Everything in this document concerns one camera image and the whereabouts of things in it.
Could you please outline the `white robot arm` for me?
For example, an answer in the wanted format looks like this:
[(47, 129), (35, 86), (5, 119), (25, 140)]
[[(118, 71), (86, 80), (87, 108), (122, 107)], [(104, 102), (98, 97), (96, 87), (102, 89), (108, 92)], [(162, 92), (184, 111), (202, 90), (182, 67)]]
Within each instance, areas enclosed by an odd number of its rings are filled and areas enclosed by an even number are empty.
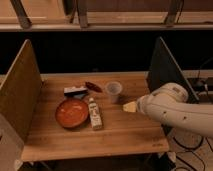
[(188, 92), (177, 83), (166, 83), (150, 94), (123, 105), (162, 124), (213, 138), (213, 105), (187, 103)]

